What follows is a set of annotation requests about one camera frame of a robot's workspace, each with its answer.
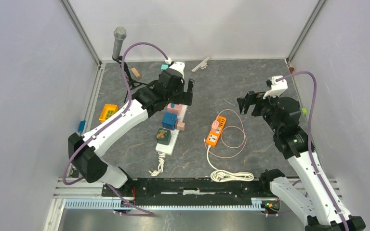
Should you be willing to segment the pink cube socket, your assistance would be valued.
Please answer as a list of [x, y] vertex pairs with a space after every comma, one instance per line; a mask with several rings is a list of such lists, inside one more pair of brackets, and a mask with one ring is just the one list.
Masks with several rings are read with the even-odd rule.
[[177, 116], [179, 116], [181, 114], [182, 108], [183, 108], [182, 104], [170, 103], [167, 106], [167, 112], [173, 113], [173, 114], [176, 114]]

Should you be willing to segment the small mauve cube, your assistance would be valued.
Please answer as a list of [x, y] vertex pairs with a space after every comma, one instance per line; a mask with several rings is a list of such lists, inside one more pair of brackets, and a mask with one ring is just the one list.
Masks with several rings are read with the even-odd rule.
[[177, 130], [184, 131], [185, 123], [182, 122], [182, 121], [177, 121], [175, 127], [176, 127]]

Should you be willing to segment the blue cube socket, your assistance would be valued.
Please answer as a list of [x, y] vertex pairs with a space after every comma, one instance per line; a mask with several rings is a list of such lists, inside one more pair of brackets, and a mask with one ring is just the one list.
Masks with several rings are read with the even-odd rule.
[[171, 112], [165, 112], [162, 118], [162, 127], [169, 130], [175, 130], [175, 124], [178, 120], [178, 115]]

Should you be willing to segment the orange power strip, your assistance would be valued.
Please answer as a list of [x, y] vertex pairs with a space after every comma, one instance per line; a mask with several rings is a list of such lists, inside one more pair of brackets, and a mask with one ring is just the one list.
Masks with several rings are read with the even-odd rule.
[[220, 136], [225, 128], [227, 119], [223, 116], [218, 115], [211, 125], [211, 130], [206, 138], [206, 145], [215, 147], [218, 143]]

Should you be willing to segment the dark green socket cube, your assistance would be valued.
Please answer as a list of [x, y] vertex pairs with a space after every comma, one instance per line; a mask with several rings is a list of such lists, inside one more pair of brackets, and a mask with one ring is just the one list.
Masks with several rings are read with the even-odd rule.
[[166, 128], [159, 128], [156, 134], [157, 143], [162, 145], [169, 145], [171, 137], [172, 137], [171, 131]]

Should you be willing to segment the white multicolour power strip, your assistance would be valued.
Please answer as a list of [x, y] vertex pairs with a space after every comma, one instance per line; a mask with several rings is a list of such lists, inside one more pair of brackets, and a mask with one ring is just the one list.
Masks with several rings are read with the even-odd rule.
[[[182, 121], [183, 122], [186, 110], [187, 110], [187, 105], [183, 105], [181, 114], [178, 116], [177, 121]], [[170, 131], [172, 133], [170, 144], [169, 145], [162, 145], [162, 144], [157, 144], [156, 145], [156, 151], [159, 154], [172, 155], [172, 153], [173, 153], [173, 150], [174, 150], [174, 147], [175, 147], [175, 144], [176, 144], [176, 141], [177, 141], [180, 130], [177, 130], [175, 128], [175, 130], [170, 130]]]

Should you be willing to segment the small pink charger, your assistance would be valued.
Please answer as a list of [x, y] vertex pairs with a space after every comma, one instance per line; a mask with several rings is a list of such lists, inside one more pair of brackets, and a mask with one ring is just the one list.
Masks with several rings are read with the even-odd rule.
[[214, 120], [211, 125], [211, 132], [218, 133], [220, 132], [220, 130], [221, 130], [220, 122], [218, 120]]

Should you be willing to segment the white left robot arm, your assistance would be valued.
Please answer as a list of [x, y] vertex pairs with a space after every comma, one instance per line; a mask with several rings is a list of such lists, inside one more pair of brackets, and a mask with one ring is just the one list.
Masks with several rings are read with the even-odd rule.
[[68, 137], [68, 163], [78, 170], [83, 180], [109, 184], [120, 196], [132, 191], [128, 175], [121, 168], [110, 166], [103, 155], [130, 129], [169, 104], [192, 104], [194, 80], [189, 79], [188, 89], [184, 90], [184, 69], [183, 62], [175, 62], [163, 70], [157, 80], [139, 88], [104, 123], [82, 136], [73, 133]]

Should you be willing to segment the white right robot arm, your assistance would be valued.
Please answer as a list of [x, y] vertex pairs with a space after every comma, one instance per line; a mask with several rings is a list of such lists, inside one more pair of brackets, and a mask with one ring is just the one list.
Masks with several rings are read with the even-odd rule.
[[264, 196], [280, 198], [301, 220], [306, 231], [363, 231], [362, 217], [354, 216], [333, 190], [319, 163], [308, 134], [299, 126], [300, 104], [290, 97], [264, 97], [263, 92], [250, 91], [237, 98], [239, 111], [260, 116], [273, 131], [276, 148], [298, 174], [307, 192], [304, 196], [279, 170], [260, 175], [259, 191]]

